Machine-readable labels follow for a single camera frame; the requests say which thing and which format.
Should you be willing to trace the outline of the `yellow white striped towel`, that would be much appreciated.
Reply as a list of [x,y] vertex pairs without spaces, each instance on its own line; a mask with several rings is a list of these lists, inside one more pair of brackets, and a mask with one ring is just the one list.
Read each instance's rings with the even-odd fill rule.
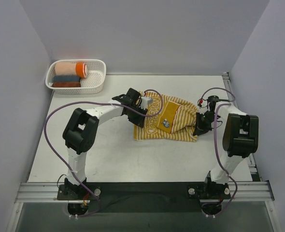
[[150,139],[170,139],[183,142],[195,142],[194,135],[198,108],[193,103],[174,96],[159,97],[148,91],[145,96],[153,99],[148,106],[144,127],[134,126],[133,137],[136,141]]

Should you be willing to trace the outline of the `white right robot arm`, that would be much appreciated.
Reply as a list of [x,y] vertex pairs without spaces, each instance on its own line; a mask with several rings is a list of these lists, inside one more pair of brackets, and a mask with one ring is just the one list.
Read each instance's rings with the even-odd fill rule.
[[224,122],[224,154],[219,154],[218,146],[215,146],[218,164],[208,172],[204,182],[195,185],[194,191],[200,200],[226,200],[230,198],[228,182],[236,167],[257,151],[259,118],[240,111],[230,101],[216,95],[209,96],[206,101],[207,111],[196,114],[193,134],[200,136],[216,132],[217,122]]

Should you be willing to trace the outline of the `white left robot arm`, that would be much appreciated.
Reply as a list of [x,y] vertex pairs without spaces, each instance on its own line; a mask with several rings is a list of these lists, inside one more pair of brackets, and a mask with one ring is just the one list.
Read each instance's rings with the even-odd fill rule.
[[113,97],[108,103],[97,104],[97,107],[73,111],[62,134],[68,151],[68,173],[61,186],[62,195],[82,199],[88,191],[85,186],[86,154],[93,146],[98,127],[119,116],[126,115],[129,122],[143,127],[151,97],[142,95],[130,88],[126,94]]

